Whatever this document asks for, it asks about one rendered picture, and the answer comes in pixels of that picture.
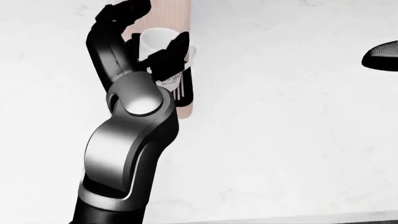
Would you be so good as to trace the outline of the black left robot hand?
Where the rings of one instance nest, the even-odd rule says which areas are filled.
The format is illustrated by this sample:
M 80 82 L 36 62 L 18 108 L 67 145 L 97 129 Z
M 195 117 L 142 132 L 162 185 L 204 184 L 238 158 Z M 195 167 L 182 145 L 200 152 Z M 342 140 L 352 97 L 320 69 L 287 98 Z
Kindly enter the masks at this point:
M 96 23 L 130 37 L 124 43 L 129 63 L 164 82 L 189 68 L 191 5 L 192 0 L 125 0 L 105 5 Z

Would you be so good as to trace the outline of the white ceramic mug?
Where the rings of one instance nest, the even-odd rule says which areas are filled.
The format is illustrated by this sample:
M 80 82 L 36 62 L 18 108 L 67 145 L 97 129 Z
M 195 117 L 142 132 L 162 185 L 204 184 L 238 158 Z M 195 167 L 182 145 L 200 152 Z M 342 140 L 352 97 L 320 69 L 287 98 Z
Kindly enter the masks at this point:
M 139 38 L 139 65 L 168 91 L 179 86 L 182 72 L 192 66 L 195 53 L 187 31 L 156 27 L 143 31 Z

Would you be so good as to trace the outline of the black drip tray grille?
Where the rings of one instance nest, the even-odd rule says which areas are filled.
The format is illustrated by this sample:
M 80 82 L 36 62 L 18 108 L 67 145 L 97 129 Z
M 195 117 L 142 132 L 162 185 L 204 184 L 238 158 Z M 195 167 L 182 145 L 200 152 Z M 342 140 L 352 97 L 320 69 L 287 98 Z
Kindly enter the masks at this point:
M 193 82 L 192 71 L 188 68 L 182 72 L 179 86 L 171 92 L 174 98 L 175 106 L 182 108 L 193 102 Z

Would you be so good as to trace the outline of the pink placemat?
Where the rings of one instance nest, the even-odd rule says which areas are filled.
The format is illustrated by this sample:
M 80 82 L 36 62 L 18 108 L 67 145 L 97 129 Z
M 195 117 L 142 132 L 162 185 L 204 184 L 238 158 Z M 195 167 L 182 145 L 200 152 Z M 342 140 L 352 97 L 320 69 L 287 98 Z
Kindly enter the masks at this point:
M 150 0 L 151 10 L 122 33 L 124 40 L 151 28 L 162 27 L 177 32 L 190 30 L 191 0 Z M 193 111 L 193 102 L 177 108 L 179 119 L 187 119 Z

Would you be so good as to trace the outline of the black textured rounded object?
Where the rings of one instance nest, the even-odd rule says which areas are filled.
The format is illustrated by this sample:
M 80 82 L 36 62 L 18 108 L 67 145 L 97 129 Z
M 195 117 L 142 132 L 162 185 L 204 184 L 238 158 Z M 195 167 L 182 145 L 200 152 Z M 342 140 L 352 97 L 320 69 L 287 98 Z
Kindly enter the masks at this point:
M 386 42 L 368 50 L 361 64 L 374 70 L 398 72 L 398 40 Z

